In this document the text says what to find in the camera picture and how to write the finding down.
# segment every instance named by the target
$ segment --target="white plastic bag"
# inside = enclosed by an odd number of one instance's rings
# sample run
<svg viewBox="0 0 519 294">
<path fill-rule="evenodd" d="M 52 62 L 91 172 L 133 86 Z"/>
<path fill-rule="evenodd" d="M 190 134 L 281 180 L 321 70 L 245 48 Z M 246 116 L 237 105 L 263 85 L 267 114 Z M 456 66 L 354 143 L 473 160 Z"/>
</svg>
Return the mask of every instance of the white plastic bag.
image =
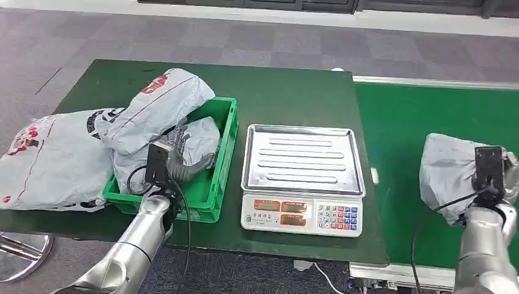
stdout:
<svg viewBox="0 0 519 294">
<path fill-rule="evenodd" d="M 171 139 L 168 135 L 160 138 L 168 141 Z M 189 135 L 184 146 L 180 146 L 184 149 L 182 157 L 186 166 L 194 165 L 206 154 L 215 154 L 220 143 L 220 131 L 210 116 L 188 124 L 184 135 Z M 128 177 L 138 167 L 146 165 L 147 152 L 148 145 L 131 155 L 114 153 L 114 174 L 121 193 L 129 192 L 127 188 Z M 145 170 L 139 170 L 132 176 L 130 181 L 132 191 L 136 193 L 144 192 L 144 174 Z"/>
<path fill-rule="evenodd" d="M 471 177 L 476 172 L 474 148 L 486 146 L 442 134 L 425 139 L 420 164 L 420 195 L 431 209 L 474 193 Z M 453 225 L 476 196 L 450 205 L 439 212 Z"/>
<path fill-rule="evenodd" d="M 0 158 L 0 209 L 102 208 L 113 168 L 93 122 L 112 111 L 51 115 L 22 129 Z"/>
<path fill-rule="evenodd" d="M 201 78 L 182 69 L 169 69 L 142 89 L 113 123 L 96 119 L 96 128 L 110 148 L 130 155 L 213 97 L 214 92 Z"/>
</svg>

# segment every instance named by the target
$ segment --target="metal stool base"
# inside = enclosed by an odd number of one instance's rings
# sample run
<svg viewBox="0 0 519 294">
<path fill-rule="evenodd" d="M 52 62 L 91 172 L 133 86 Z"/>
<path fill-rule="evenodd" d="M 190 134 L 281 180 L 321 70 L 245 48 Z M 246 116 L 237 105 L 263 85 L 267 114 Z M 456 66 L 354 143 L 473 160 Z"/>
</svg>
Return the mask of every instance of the metal stool base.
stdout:
<svg viewBox="0 0 519 294">
<path fill-rule="evenodd" d="M 42 264 L 54 242 L 49 235 L 0 232 L 0 282 L 14 282 Z"/>
</svg>

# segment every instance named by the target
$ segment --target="red logo print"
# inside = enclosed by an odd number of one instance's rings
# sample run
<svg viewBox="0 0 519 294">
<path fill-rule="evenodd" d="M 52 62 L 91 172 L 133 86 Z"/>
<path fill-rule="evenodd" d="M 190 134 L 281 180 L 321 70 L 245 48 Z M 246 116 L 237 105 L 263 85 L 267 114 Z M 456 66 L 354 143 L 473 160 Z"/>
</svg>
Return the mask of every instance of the red logo print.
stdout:
<svg viewBox="0 0 519 294">
<path fill-rule="evenodd" d="M 164 86 L 164 83 L 166 83 L 166 80 L 168 77 L 166 75 L 161 75 L 160 77 L 155 78 L 155 80 L 152 80 L 151 83 L 141 90 L 141 92 L 145 94 L 151 94 L 156 89 L 159 89 L 160 87 Z"/>
<path fill-rule="evenodd" d="M 20 151 L 25 151 L 27 150 L 27 146 L 38 147 L 39 142 L 33 139 L 36 138 L 36 136 L 38 136 L 38 130 L 36 127 L 33 125 L 28 126 L 19 136 L 17 136 L 13 148 L 7 152 L 7 155 L 15 155 Z"/>
</svg>

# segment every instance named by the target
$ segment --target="black cable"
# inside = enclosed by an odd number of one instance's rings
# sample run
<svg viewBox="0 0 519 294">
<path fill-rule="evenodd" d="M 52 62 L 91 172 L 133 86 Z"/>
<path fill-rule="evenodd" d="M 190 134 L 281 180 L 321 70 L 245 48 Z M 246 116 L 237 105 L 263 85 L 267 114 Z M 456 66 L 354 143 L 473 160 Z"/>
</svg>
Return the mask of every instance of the black cable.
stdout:
<svg viewBox="0 0 519 294">
<path fill-rule="evenodd" d="M 450 206 L 450 205 L 453 205 L 453 204 L 456 204 L 458 202 L 461 202 L 463 200 L 467 200 L 467 199 L 470 199 L 482 192 L 484 192 L 487 188 L 484 188 L 482 190 L 479 190 L 479 191 L 476 191 L 472 194 L 469 194 L 467 196 L 464 196 L 464 197 L 461 197 L 461 198 L 458 198 L 456 200 L 452 200 L 451 202 L 448 202 L 448 203 L 445 203 L 443 205 L 440 205 L 439 207 L 433 209 L 433 212 L 437 212 L 441 209 L 444 209 L 445 207 L 447 206 Z M 418 274 L 416 273 L 416 264 L 414 263 L 414 243 L 416 243 L 416 236 L 418 235 L 418 231 L 420 230 L 421 226 L 424 224 L 424 222 L 427 220 L 427 217 L 428 216 L 431 216 L 432 214 L 426 214 L 424 215 L 421 220 L 418 222 L 418 224 L 416 225 L 415 229 L 414 229 L 414 233 L 413 233 L 413 240 L 411 241 L 411 268 L 413 269 L 413 275 L 414 275 L 414 282 L 416 283 L 416 289 L 418 290 L 418 294 L 422 294 L 422 288 L 420 287 L 420 281 L 418 281 Z"/>
<path fill-rule="evenodd" d="M 177 286 L 177 293 L 179 293 L 182 288 L 182 282 L 185 279 L 185 275 L 187 274 L 187 269 L 189 267 L 189 255 L 191 253 L 191 215 L 189 213 L 189 204 L 187 204 L 187 199 L 185 198 L 184 193 L 180 189 L 180 186 L 174 179 L 170 178 L 170 180 L 175 185 L 177 193 L 184 201 L 185 213 L 187 215 L 187 251 L 185 253 L 184 272 L 182 273 L 182 279 L 179 281 Z"/>
<path fill-rule="evenodd" d="M 143 168 L 146 168 L 145 165 L 143 165 L 142 167 L 138 167 L 136 168 L 134 171 L 132 171 L 130 173 L 130 175 L 128 176 L 128 178 L 126 179 L 126 188 L 128 189 L 128 192 L 130 192 L 130 194 L 133 194 L 133 195 L 138 195 L 138 196 L 142 196 L 146 193 L 148 193 L 150 190 L 151 190 L 151 187 L 153 187 L 153 185 L 149 185 L 148 188 L 146 188 L 146 190 L 144 190 L 144 192 L 142 193 L 136 193 L 135 191 L 132 190 L 132 177 L 135 175 L 136 172 L 142 170 Z"/>
</svg>

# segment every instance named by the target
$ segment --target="digital weighing scale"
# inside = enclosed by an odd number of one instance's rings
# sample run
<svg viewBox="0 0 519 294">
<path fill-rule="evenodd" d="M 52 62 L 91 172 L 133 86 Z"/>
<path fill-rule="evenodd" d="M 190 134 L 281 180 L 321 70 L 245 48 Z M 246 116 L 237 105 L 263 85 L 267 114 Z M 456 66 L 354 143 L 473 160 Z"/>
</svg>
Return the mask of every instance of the digital weighing scale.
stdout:
<svg viewBox="0 0 519 294">
<path fill-rule="evenodd" d="M 365 186 L 351 129 L 249 126 L 241 185 L 244 229 L 362 232 Z"/>
</svg>

